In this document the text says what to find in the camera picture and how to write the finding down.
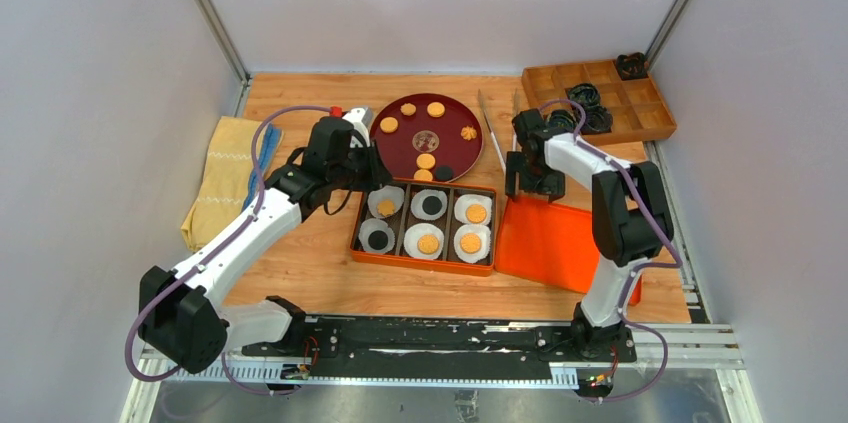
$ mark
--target blue cloth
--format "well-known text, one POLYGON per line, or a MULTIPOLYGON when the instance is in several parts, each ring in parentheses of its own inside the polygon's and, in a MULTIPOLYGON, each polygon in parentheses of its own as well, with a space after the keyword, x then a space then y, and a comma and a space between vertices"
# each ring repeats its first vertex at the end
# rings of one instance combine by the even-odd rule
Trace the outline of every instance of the blue cloth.
MULTIPOLYGON (((259 149, 259 156, 257 157, 259 168, 262 169, 263 175, 268 170, 268 167, 271 166, 271 160, 274 159, 274 153, 277 150, 277 145, 280 143, 281 134, 282 131, 273 125, 268 125, 268 128, 265 130, 265 137, 262 138, 262 146, 259 149)), ((250 172, 250 180, 247 182, 247 198, 244 199, 244 204, 241 206, 242 211, 253 201, 253 193, 256 192, 256 183, 256 173, 250 172)))

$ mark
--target black cookie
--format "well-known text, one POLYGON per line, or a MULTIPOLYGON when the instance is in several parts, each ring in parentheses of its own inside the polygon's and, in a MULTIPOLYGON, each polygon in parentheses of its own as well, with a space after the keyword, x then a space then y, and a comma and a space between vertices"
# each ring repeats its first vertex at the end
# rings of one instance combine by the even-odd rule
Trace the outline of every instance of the black cookie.
POLYGON ((373 248, 375 251, 384 250, 387 246, 389 246, 389 235, 382 230, 377 230, 371 233, 368 235, 368 246, 373 248))
POLYGON ((453 170, 450 166, 440 166, 433 172, 436 181, 450 181, 453 179, 453 170))
POLYGON ((421 207, 424 209, 424 213, 436 215, 442 211, 442 200, 438 196, 430 195, 424 198, 424 201, 421 202, 421 207))

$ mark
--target wooden table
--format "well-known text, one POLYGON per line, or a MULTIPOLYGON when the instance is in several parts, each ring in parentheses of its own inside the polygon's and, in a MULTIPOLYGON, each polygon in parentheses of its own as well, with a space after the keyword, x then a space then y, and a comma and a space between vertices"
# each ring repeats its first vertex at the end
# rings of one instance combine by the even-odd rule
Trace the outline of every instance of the wooden table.
MULTIPOLYGON (((253 80, 244 117, 261 120, 284 106, 369 106, 379 111, 397 98, 413 93, 451 96, 477 115, 477 90, 486 96, 492 124, 506 150, 512 142, 512 95, 518 77, 436 75, 260 74, 253 80)), ((295 112, 275 124, 285 137, 272 167, 280 166, 297 146, 306 144, 312 124, 321 115, 295 112)), ((493 145, 486 136, 483 155, 459 183, 503 191, 503 173, 493 145)), ((604 148, 615 156, 644 160, 641 144, 604 148)), ((567 182, 561 203, 590 207, 588 191, 567 182)), ((330 208, 341 203, 334 195, 330 208)), ((309 220, 272 246, 239 280, 228 304, 248 304, 279 295, 310 313, 488 317, 511 319, 571 319, 582 295, 520 278, 494 273, 472 277, 447 273, 356 263, 348 252, 359 198, 352 198, 340 214, 315 212, 309 220)), ((644 274, 642 302, 629 310, 638 321, 689 322, 680 278, 673 270, 644 274)))

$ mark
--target robotic arm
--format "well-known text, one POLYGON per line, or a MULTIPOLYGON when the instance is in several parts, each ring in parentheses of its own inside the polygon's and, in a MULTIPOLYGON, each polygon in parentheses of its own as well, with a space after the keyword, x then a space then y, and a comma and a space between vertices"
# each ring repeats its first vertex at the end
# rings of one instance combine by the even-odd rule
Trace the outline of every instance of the robotic arm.
POLYGON ((139 310, 190 271, 197 271, 153 308, 139 327, 139 337, 190 373, 207 368, 222 351, 258 342, 298 341, 290 327, 305 314, 280 297, 256 305, 224 307, 235 282, 278 239, 324 207, 334 190, 372 191, 391 180, 377 147, 368 140, 373 113, 355 108, 344 117, 321 118, 309 143, 265 182, 260 198, 203 250, 171 271, 151 268, 141 280, 139 310), (299 164, 295 163, 302 155, 299 164), (252 223, 241 228, 247 219, 252 223), (219 252, 193 270, 207 249, 219 252))
POLYGON ((663 247, 648 219, 628 210, 630 194, 621 172, 635 182, 640 199, 660 230, 673 237, 673 227, 659 169, 652 162, 632 164, 590 145, 562 128, 549 128, 539 110, 519 113, 513 120, 521 152, 507 154, 506 193, 521 190, 565 194, 565 175, 592 192, 592 235, 601 259, 589 293, 577 304, 571 326, 576 348, 594 354, 625 332, 620 309, 630 299, 636 270, 663 247))

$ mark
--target orange rectangular tray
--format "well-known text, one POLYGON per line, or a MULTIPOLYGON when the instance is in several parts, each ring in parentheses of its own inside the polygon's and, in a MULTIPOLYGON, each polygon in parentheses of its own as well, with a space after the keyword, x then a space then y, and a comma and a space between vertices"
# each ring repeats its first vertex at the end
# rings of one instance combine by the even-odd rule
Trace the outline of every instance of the orange rectangular tray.
MULTIPOLYGON (((495 246, 498 272, 580 293, 592 286, 601 256, 591 212, 527 196, 506 202, 495 246)), ((639 278, 630 304, 641 299, 639 278)))
POLYGON ((391 227, 395 232, 395 248, 390 252, 393 254, 376 255, 374 253, 368 253, 361 250, 359 239, 357 238, 359 235, 359 225, 366 219, 370 218, 366 205, 367 196, 362 195, 359 200, 359 211, 356 214, 356 225, 353 228, 353 235, 351 235, 350 239, 350 253, 354 261, 358 261, 360 263, 374 263, 378 265, 401 266, 417 270, 443 271, 446 273, 458 273, 471 276, 489 276, 492 274, 497 248, 497 245, 495 244, 496 242, 494 241, 495 235, 497 235, 495 231, 495 220, 497 219, 495 217, 497 215, 497 192, 494 189, 400 178, 396 179, 392 182, 392 184, 403 187, 405 191, 404 204, 401 211, 389 218, 386 218, 386 223, 388 223, 389 227, 391 227), (422 189, 440 189, 448 193, 448 209, 445 212, 445 215, 434 222, 429 222, 433 223, 445 232, 445 248, 442 253, 442 259, 422 260, 404 255, 404 231, 406 230, 407 224, 410 220, 413 220, 413 222, 418 221, 409 212, 409 202, 412 200, 412 196, 422 189), (453 232, 461 225, 461 223, 453 217, 453 205, 459 196, 469 193, 488 196, 492 199, 492 218, 489 222, 489 229, 492 231, 493 240, 491 242, 491 251, 489 256, 483 259, 482 262, 475 264, 465 263, 459 260, 453 249, 453 232))

